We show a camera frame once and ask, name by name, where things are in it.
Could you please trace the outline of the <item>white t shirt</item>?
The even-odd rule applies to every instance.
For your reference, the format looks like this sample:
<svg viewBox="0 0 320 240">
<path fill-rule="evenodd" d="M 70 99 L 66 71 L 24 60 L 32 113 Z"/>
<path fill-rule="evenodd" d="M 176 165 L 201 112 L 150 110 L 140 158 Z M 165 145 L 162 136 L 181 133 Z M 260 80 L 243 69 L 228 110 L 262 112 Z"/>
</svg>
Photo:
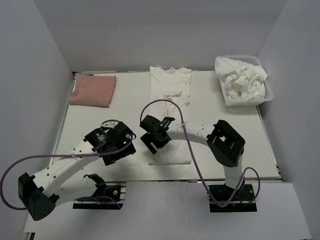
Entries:
<svg viewBox="0 0 320 240">
<path fill-rule="evenodd" d="M 148 107 L 148 114 L 162 120 L 173 117 L 181 122 L 179 110 L 185 121 L 188 120 L 190 103 L 190 87 L 192 70 L 189 68 L 170 68 L 151 66 L 150 71 L 150 101 L 163 99 Z M 187 142 L 183 140 L 170 141 L 153 155 L 149 154 L 149 165 L 189 165 L 192 161 Z"/>
</svg>

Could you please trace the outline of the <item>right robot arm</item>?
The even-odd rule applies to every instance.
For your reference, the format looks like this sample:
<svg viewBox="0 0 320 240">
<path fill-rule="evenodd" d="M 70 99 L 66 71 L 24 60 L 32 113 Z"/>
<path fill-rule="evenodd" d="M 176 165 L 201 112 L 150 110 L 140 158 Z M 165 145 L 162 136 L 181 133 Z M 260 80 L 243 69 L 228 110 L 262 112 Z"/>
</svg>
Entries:
<svg viewBox="0 0 320 240">
<path fill-rule="evenodd" d="M 213 125 L 182 124 L 173 117 L 158 120 L 147 115 L 140 127 L 146 131 L 140 139 L 153 155 L 171 141 L 189 140 L 209 147 L 217 162 L 223 165 L 226 195 L 233 200 L 243 195 L 242 156 L 246 142 L 225 120 Z"/>
</svg>

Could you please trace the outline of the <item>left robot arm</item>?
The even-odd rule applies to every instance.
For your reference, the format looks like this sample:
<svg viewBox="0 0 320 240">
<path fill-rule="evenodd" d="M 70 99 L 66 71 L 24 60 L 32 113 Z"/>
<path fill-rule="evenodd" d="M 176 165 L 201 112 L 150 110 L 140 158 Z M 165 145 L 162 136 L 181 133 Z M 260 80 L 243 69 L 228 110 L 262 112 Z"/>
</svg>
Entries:
<svg viewBox="0 0 320 240">
<path fill-rule="evenodd" d="M 85 166 L 103 159 L 106 166 L 133 155 L 136 149 L 134 132 L 119 121 L 114 127 L 101 126 L 88 133 L 70 152 L 51 166 L 18 178 L 18 196 L 34 221 L 47 217 L 55 207 L 66 202 L 116 200 L 108 193 L 107 185 L 96 173 L 82 174 L 71 182 L 70 178 Z"/>
</svg>

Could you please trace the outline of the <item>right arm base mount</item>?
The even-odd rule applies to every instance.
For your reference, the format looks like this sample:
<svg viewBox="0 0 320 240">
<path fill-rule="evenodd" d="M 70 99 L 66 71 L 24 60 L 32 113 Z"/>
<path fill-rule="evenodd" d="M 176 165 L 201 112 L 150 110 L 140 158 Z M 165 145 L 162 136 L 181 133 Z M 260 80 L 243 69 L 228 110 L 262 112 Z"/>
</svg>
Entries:
<svg viewBox="0 0 320 240">
<path fill-rule="evenodd" d="M 231 196 L 233 189 L 225 184 L 216 184 L 208 186 L 210 192 L 220 204 L 225 204 Z M 256 202 L 249 202 L 254 198 L 254 188 L 251 184 L 245 184 L 242 189 L 238 190 L 232 201 L 226 207 L 219 207 L 209 198 L 210 213 L 250 213 L 257 212 Z"/>
</svg>

